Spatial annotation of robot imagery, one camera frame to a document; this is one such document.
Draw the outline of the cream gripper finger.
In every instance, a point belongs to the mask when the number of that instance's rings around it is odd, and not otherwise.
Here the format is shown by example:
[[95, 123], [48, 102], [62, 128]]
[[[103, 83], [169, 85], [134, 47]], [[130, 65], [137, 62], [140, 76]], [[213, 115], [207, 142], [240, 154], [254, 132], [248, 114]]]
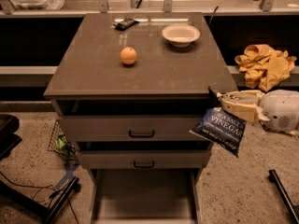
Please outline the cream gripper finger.
[[222, 105], [257, 105], [262, 97], [263, 92], [259, 90], [231, 91], [224, 94], [217, 93], [217, 98]]
[[241, 103], [235, 101], [222, 101], [221, 107], [228, 113], [249, 121], [254, 122], [258, 118], [257, 105], [255, 103]]

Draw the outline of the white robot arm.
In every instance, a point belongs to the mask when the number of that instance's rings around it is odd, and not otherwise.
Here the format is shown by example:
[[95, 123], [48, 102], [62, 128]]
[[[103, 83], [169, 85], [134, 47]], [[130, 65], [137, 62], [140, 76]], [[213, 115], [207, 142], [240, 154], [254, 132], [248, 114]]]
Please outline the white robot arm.
[[217, 93], [217, 98], [226, 112], [249, 122], [260, 121], [270, 131], [299, 130], [298, 91], [232, 91]]

